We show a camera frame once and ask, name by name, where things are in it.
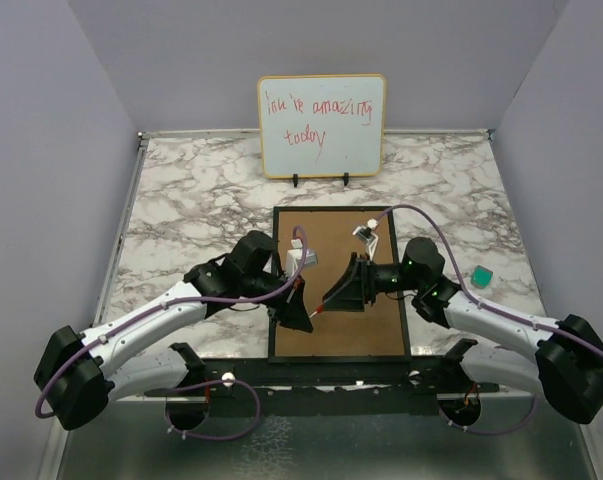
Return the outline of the black picture frame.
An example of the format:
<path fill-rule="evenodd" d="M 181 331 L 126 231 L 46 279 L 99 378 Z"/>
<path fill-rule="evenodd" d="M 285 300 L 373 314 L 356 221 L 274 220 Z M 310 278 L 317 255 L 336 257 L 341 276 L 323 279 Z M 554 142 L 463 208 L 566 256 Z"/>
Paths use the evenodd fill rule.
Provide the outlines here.
<path fill-rule="evenodd" d="M 273 236 L 279 253 L 290 247 L 292 229 L 300 225 L 318 264 L 306 268 L 304 303 L 309 313 L 320 305 L 323 295 L 343 275 L 355 252 L 364 244 L 352 235 L 358 225 L 376 217 L 382 206 L 278 206 L 273 211 Z M 377 296 L 362 312 L 326 310 L 311 319 L 313 331 L 272 325 L 268 335 L 268 360 L 283 362 L 372 362 L 411 358 L 405 303 Z"/>

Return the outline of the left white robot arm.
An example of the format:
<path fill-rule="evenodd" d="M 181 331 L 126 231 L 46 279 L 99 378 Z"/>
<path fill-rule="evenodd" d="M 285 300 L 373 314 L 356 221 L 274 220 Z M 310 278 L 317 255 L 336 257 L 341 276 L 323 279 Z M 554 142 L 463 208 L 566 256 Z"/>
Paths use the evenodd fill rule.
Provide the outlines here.
<path fill-rule="evenodd" d="M 173 332 L 237 304 L 264 305 L 273 323 L 312 332 L 301 277 L 310 248 L 302 227 L 294 227 L 291 244 L 291 269 L 270 273 L 265 266 L 278 257 L 276 243 L 252 230 L 230 252 L 194 266 L 139 309 L 82 332 L 70 326 L 56 330 L 33 376 L 40 390 L 36 417 L 54 417 L 71 431 L 95 419 L 116 397 L 172 388 L 183 395 L 195 392 L 202 371 L 185 348 L 171 347 L 148 363 L 138 355 Z"/>

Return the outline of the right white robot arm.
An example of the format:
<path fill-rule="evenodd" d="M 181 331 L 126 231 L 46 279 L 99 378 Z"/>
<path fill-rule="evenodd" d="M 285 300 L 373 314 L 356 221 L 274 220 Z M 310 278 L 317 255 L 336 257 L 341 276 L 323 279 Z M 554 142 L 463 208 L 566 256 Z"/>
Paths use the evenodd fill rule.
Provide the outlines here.
<path fill-rule="evenodd" d="M 590 423 L 603 407 L 603 342 L 583 318 L 524 315 L 463 289 L 443 273 L 435 243 L 410 240 L 398 263 L 377 264 L 353 254 L 323 298 L 329 311 L 358 312 L 380 294 L 411 292 L 425 321 L 492 341 L 463 341 L 440 367 L 442 383 L 462 391 L 475 383 L 511 386 L 542 396 L 558 413 Z"/>

